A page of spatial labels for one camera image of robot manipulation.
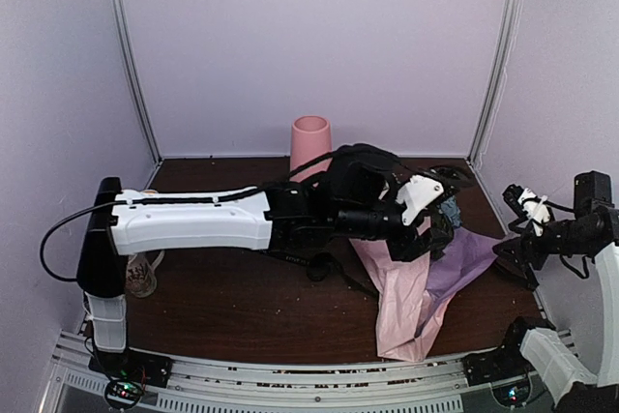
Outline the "artificial flower bouquet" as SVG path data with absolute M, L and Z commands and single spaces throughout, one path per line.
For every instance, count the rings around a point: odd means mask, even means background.
M 427 176 L 426 168 L 413 171 L 398 192 L 402 194 L 400 203 L 405 207 L 402 221 L 415 229 L 430 221 L 449 221 L 455 237 L 455 231 L 462 226 L 456 199 L 461 191 L 445 189 L 441 183 Z

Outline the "pink wrapping paper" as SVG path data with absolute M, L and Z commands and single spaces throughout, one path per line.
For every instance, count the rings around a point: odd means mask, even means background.
M 384 241 L 353 239 L 351 245 L 379 293 L 376 352 L 384 359 L 422 362 L 442 328 L 452 299 L 496 259 L 495 238 L 463 227 L 444 255 L 412 262 L 391 259 Z

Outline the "black ribbon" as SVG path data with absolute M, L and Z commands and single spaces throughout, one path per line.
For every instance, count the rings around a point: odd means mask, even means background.
M 334 274 L 339 276 L 350 290 L 363 293 L 374 300 L 377 300 L 379 297 L 375 289 L 370 289 L 349 276 L 342 264 L 329 252 L 323 251 L 310 258 L 279 251 L 263 251 L 262 254 L 279 261 L 303 267 L 307 278 L 312 282 L 324 281 Z

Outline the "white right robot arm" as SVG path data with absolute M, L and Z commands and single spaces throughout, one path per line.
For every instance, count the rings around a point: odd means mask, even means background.
M 503 199 L 514 236 L 494 251 L 538 290 L 551 319 L 517 322 L 496 367 L 513 376 L 531 365 L 556 412 L 617 411 L 618 205 L 609 177 L 577 175 L 570 207 L 518 185 Z

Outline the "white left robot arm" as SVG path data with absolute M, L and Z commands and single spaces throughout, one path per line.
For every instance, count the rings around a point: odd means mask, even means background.
M 412 168 L 383 149 L 343 145 L 278 180 L 229 192 L 147 193 L 102 180 L 83 240 L 76 281 L 90 310 L 96 350 L 119 378 L 139 368 L 128 348 L 126 270 L 148 251 L 233 248 L 318 251 L 344 237 L 384 241 L 391 258 L 410 262 L 445 248 L 446 221 L 424 226 L 440 204 L 468 188 L 471 177 L 452 165 Z

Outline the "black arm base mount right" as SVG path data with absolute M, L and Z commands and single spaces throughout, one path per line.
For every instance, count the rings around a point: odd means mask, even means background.
M 463 357 L 461 362 L 470 387 L 524 376 L 534 371 L 518 348 L 507 346 L 487 352 L 470 353 Z

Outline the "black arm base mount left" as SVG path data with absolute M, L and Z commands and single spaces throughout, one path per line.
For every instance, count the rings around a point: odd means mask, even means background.
M 172 359 L 163 355 L 133 349 L 126 349 L 122 353 L 109 353 L 94 349 L 88 368 L 108 378 L 165 388 L 172 365 Z

